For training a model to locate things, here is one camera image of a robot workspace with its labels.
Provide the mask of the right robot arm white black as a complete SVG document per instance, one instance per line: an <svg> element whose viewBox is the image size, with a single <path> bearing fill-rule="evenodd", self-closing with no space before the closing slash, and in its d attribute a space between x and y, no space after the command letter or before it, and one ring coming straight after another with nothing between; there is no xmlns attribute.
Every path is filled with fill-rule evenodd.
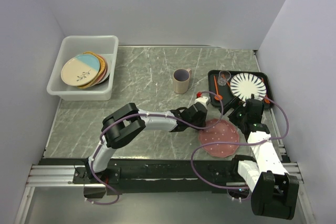
<svg viewBox="0 0 336 224"><path fill-rule="evenodd" d="M235 97L226 105L233 109L229 121L237 126L250 144L253 157L234 157L229 169L235 181L245 180L251 192L251 209L256 216L291 220L295 215L299 179L284 168L271 141L267 125L261 122L264 103L253 97Z"/></svg>

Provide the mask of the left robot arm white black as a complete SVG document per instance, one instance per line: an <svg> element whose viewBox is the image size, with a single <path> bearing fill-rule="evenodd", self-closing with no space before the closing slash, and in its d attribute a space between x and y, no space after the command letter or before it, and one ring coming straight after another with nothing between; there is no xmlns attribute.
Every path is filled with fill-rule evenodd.
<svg viewBox="0 0 336 224"><path fill-rule="evenodd" d="M149 112L128 103L103 120L99 144L85 164L85 176L93 183L100 182L115 151L128 145L142 131L183 132L189 127L199 130L205 127L206 117L207 105L199 101L189 108L166 112Z"/></svg>

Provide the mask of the pink scalloped plate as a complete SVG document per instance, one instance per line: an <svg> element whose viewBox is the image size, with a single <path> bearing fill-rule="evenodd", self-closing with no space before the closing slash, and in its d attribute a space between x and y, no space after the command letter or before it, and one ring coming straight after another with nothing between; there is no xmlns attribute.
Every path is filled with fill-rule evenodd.
<svg viewBox="0 0 336 224"><path fill-rule="evenodd" d="M233 143L239 142L239 134L234 125L226 120L211 119L206 121L206 126L212 125L210 129L199 132L198 140L201 145L214 142L228 142L229 144L213 144L203 147L203 149L213 157L226 158L233 155L238 149L238 145Z"/></svg>

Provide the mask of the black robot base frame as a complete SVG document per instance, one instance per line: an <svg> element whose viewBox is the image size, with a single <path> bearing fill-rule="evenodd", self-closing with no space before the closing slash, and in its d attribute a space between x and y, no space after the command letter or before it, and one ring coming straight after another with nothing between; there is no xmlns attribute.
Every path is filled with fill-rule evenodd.
<svg viewBox="0 0 336 224"><path fill-rule="evenodd" d="M253 157L235 155L232 160L158 160L112 159L104 172L97 176L120 194L126 193L180 193L207 191L225 194L220 186L244 185L238 174L240 161L254 161ZM210 185L200 180L198 172Z"/></svg>

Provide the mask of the beige pink branch plate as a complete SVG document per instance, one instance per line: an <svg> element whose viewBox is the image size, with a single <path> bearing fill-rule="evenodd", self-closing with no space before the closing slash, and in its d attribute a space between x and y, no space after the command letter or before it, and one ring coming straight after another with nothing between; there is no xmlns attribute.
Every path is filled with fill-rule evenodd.
<svg viewBox="0 0 336 224"><path fill-rule="evenodd" d="M105 56L101 56L101 57L104 59L106 63L106 67L102 75L95 82L95 85L103 83L109 77L109 74L111 72L111 60L109 58L106 58Z"/></svg>

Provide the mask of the beige blue large plate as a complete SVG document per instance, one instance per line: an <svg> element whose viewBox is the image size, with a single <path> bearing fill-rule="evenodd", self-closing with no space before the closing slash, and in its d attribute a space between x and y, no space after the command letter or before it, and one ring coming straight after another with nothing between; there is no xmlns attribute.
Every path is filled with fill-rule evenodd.
<svg viewBox="0 0 336 224"><path fill-rule="evenodd" d="M62 81L69 86L82 86L92 81L100 70L99 59L91 54L77 55L61 70Z"/></svg>

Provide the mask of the wooden bamboo tray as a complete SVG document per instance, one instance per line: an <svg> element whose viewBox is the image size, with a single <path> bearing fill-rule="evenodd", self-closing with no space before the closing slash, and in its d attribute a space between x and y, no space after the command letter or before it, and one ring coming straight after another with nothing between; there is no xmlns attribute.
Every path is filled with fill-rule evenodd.
<svg viewBox="0 0 336 224"><path fill-rule="evenodd" d="M98 74L95 76L95 78L93 80L91 80L87 84L78 86L79 89L86 89L86 88L92 87L95 84L97 84L102 79L102 77L104 76L104 73L107 70L107 63L106 63L106 60L103 57L101 57L100 55L98 55L98 54L96 54L94 52L90 52L90 51L84 52L84 54L95 56L99 60L100 69L99 69Z"/></svg>

